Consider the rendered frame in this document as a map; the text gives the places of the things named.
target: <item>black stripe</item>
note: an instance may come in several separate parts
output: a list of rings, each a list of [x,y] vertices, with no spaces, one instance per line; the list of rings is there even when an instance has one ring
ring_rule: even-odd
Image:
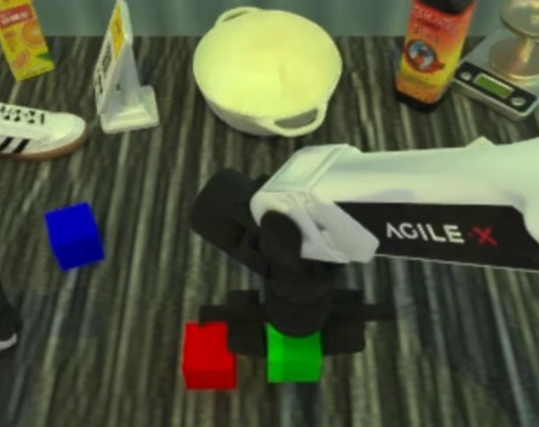
[[[0,152],[6,149],[9,145],[11,145],[11,142],[13,141],[14,141],[14,138],[11,138],[11,137],[7,138],[6,141],[0,145]]]
[[[13,154],[19,154],[21,153],[28,145],[28,143],[30,142],[30,140],[22,140],[19,144],[19,146],[14,149],[14,151],[12,152]]]

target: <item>orange juice carton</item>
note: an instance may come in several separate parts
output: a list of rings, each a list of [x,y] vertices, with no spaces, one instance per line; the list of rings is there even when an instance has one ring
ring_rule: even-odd
[[[54,69],[32,0],[0,0],[0,44],[17,81]]]

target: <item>green cube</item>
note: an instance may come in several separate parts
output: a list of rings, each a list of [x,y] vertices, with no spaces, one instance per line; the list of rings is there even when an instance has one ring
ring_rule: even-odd
[[[266,325],[266,333],[269,383],[317,383],[320,380],[323,353],[319,332],[292,338]]]

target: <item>teal background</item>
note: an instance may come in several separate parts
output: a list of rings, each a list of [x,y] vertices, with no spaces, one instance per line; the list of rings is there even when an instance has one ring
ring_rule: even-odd
[[[47,36],[101,36],[114,0],[34,0]],[[197,36],[232,7],[254,5],[296,12],[334,36],[402,36],[409,0],[127,0],[137,36]],[[498,0],[479,0],[471,34],[481,36],[499,26]]]

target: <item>table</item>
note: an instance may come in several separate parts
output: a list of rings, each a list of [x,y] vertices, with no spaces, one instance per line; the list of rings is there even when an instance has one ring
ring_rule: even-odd
[[[472,47],[477,40],[470,40]],[[436,112],[391,97],[397,38],[340,38],[345,61],[326,124],[296,141],[217,121],[191,75],[196,38],[141,38],[143,83],[162,125],[104,135],[92,67],[101,39],[49,40],[57,71],[16,85],[0,52],[0,101],[89,119],[88,144],[40,164],[0,162],[0,275],[21,313],[20,345],[0,355],[0,427],[539,426],[539,275],[404,260],[350,266],[369,302],[393,293],[398,322],[370,326],[362,354],[328,359],[317,385],[265,382],[240,359],[239,390],[189,392],[181,330],[198,307],[259,279],[189,230],[198,190],[229,166],[275,171],[307,144],[362,150],[462,146],[539,135],[539,109],[514,124],[453,93]],[[64,274],[44,212],[89,201],[105,262]]]

